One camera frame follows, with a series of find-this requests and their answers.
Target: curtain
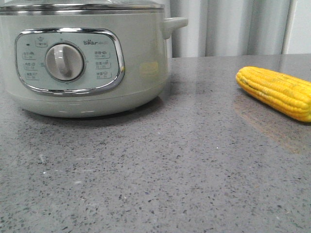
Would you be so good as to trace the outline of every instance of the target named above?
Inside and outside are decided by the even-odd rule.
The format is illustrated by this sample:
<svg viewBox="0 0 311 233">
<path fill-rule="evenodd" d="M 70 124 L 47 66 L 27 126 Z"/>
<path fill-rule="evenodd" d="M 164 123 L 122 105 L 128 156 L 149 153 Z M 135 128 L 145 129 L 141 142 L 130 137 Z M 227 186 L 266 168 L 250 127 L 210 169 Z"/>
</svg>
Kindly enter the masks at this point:
<svg viewBox="0 0 311 233">
<path fill-rule="evenodd" d="M 310 0 L 156 1 L 189 19 L 173 32 L 173 57 L 311 52 Z"/>
</svg>

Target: appliance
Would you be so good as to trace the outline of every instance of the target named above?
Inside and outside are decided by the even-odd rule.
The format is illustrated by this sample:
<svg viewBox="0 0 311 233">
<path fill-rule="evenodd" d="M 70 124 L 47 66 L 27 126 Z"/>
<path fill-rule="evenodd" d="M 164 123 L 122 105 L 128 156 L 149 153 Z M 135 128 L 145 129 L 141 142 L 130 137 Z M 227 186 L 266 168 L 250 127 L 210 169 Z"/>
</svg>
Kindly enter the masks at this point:
<svg viewBox="0 0 311 233">
<path fill-rule="evenodd" d="M 187 23 L 152 1 L 10 1 L 0 6 L 5 88 L 52 117 L 136 108 L 166 85 L 165 40 Z"/>
</svg>

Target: gray countertop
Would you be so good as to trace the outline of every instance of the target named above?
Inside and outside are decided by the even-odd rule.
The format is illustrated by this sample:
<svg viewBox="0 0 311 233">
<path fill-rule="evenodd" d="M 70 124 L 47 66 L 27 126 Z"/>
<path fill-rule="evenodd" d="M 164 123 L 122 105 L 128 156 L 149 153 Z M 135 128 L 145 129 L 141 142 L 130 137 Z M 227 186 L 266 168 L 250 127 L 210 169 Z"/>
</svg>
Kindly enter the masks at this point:
<svg viewBox="0 0 311 233">
<path fill-rule="evenodd" d="M 311 54 L 176 58 L 112 116 L 22 110 L 0 89 L 1 233 L 309 233 L 311 124 L 242 91 L 247 65 L 311 81 Z"/>
</svg>

